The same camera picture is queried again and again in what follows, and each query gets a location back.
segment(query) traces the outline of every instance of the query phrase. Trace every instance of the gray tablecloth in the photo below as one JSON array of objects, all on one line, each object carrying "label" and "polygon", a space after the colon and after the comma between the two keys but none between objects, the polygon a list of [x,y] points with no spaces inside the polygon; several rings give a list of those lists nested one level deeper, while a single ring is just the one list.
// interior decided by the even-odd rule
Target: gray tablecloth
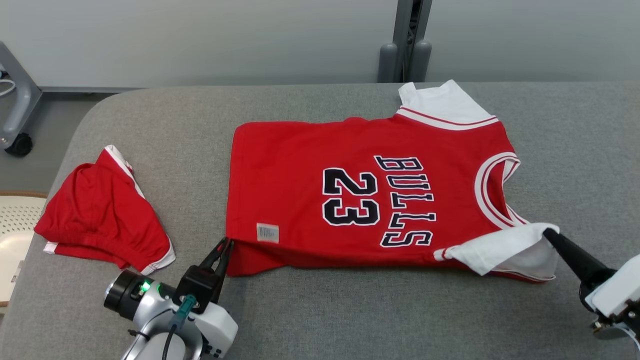
[{"label": "gray tablecloth", "polygon": [[[553,222],[610,266],[640,252],[640,85],[462,83],[508,130],[522,166],[510,205]],[[177,260],[177,284],[224,233],[234,129],[260,120],[389,117],[399,85],[140,90],[98,104],[78,127],[52,189],[107,144],[135,169]],[[0,334],[0,358],[118,359],[132,323],[102,307],[115,265],[48,255],[36,236]],[[458,270],[297,270],[228,279],[239,324],[233,359],[633,359],[629,339],[594,339],[578,280],[528,284]]]}]

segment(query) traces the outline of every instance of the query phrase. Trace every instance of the white wall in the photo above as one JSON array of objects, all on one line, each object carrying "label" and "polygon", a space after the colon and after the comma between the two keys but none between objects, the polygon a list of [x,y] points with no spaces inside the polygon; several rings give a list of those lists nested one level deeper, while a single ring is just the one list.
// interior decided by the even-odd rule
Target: white wall
[{"label": "white wall", "polygon": [[429,81],[640,79],[638,0],[433,0]]},{"label": "white wall", "polygon": [[375,82],[394,0],[20,0],[0,40],[38,86]]}]

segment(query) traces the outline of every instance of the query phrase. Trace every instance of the gray floor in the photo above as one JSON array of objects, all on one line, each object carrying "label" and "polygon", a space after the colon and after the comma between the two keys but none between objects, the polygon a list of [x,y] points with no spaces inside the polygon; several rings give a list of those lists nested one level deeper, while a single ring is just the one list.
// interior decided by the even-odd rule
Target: gray floor
[{"label": "gray floor", "polygon": [[[23,132],[33,139],[33,150],[24,158],[0,152],[0,191],[48,193],[84,115],[110,94],[43,94]],[[15,91],[0,99],[0,124],[4,123]]]}]

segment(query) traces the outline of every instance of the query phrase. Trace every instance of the basketball jersey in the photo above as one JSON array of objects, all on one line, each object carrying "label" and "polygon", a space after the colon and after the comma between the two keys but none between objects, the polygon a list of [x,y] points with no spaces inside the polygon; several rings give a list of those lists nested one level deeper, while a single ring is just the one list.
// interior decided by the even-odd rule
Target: basketball jersey
[{"label": "basketball jersey", "polygon": [[504,126],[454,81],[400,88],[387,119],[254,122],[231,154],[229,275],[280,266],[465,266],[532,281],[557,255],[507,204]]}]

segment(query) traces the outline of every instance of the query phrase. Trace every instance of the white cable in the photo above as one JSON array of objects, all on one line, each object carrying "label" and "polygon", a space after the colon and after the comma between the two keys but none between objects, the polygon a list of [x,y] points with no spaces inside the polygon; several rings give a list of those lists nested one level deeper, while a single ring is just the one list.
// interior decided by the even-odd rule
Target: white cable
[{"label": "white cable", "polygon": [[11,87],[3,92],[0,92],[0,97],[5,96],[6,94],[9,94],[10,92],[13,91],[13,89],[15,89],[15,83],[12,80],[7,80],[7,79],[0,79],[0,83],[8,83],[11,84]]}]

